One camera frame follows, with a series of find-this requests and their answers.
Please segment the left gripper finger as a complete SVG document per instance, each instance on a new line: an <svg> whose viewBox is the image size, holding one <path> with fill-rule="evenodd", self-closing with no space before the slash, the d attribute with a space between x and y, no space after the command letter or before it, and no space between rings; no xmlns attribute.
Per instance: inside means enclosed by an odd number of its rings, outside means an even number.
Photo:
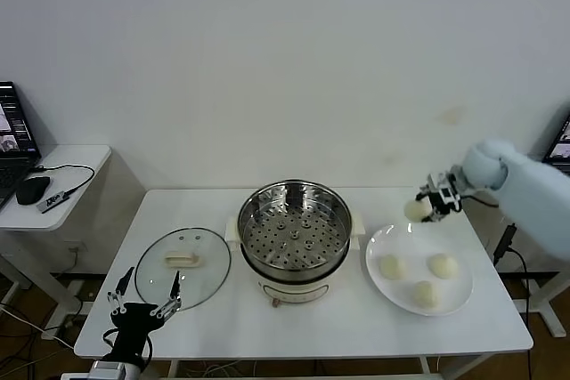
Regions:
<svg viewBox="0 0 570 380"><path fill-rule="evenodd" d="M118 281L115 289L107 293L107 299L111 306L112 314L126 313L124 305L124 295L128 288L130 279L134 271L134 266L130 267L125 275Z"/></svg>
<svg viewBox="0 0 570 380"><path fill-rule="evenodd" d="M182 306L180 297L180 271L176 272L167 301L151 311L151 316L157 319L169 320Z"/></svg>

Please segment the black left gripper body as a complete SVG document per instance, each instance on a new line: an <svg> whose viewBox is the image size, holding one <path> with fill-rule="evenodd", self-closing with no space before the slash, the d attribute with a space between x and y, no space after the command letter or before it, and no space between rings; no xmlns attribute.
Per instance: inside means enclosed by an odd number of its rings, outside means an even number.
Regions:
<svg viewBox="0 0 570 380"><path fill-rule="evenodd" d="M126 311L111 316L118 330L109 353L109 360L143 360L147 338L163 327L163 319L151 312L158 308L152 303L126 303Z"/></svg>

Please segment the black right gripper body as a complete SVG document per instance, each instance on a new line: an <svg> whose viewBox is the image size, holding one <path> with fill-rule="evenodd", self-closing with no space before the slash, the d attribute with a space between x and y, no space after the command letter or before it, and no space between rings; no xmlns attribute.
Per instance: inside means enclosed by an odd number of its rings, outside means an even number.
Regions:
<svg viewBox="0 0 570 380"><path fill-rule="evenodd" d="M452 175L444 173L430 174L427 178L427 183L434 184L439 188L439 195L429 199L432 209L434 207L440 209L447 208L450 210L450 214L462 211L460 194L454 186Z"/></svg>

